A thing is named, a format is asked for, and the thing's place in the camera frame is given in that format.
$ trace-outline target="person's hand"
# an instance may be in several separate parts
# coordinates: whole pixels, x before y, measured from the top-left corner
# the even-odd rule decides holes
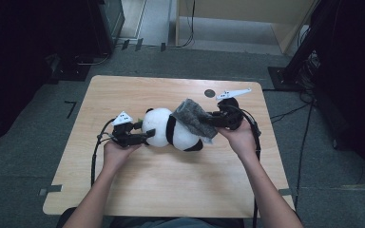
[[[251,125],[246,120],[241,122],[241,125],[236,130],[229,130],[223,127],[217,127],[221,133],[230,143],[230,146],[236,152],[240,159],[248,155],[255,155],[256,143],[254,140]]]
[[[105,144],[103,169],[109,169],[115,173],[124,165],[129,155],[139,147],[141,144],[123,148],[113,141],[108,141]]]

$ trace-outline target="wooden table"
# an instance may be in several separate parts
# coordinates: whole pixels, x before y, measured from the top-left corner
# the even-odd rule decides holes
[[[271,23],[280,50],[286,53],[308,24],[318,0],[201,0],[195,3],[195,17]],[[180,17],[192,16],[194,0],[177,1],[176,44],[179,44]]]
[[[90,188],[91,156],[96,136],[104,124],[125,111],[143,118],[150,107],[174,110],[191,98],[205,110],[217,111],[213,89],[252,92],[237,97],[240,107],[251,112],[262,132],[261,163],[277,189],[288,188],[268,110],[257,83],[186,79],[95,76],[90,83],[67,142],[52,185],[61,192],[48,193],[44,212],[60,215],[77,206]],[[98,150],[96,175],[103,165]],[[293,206],[291,196],[284,197]],[[182,152],[172,145],[142,146],[129,158],[111,186],[106,215],[146,217],[251,218],[254,196],[244,168],[221,135],[202,151]]]

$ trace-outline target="person's left hand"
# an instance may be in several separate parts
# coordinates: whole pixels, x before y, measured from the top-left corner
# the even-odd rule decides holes
[[[109,169],[115,173],[124,165],[129,155],[139,147],[141,147],[141,144],[123,148],[113,141],[108,141],[104,147],[103,169]]]

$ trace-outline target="forearm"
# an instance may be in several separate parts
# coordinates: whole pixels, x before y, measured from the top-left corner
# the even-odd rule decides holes
[[[114,173],[103,170],[64,227],[101,227]]]
[[[240,158],[253,189],[265,227],[302,227],[298,216],[280,195],[255,153]]]

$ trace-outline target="panda plush toy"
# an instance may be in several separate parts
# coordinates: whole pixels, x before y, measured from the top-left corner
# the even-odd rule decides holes
[[[177,121],[167,108],[147,110],[142,123],[142,131],[147,132],[151,129],[156,129],[156,134],[146,140],[150,145],[163,147],[172,144],[181,151],[199,151],[203,148],[201,138]]]

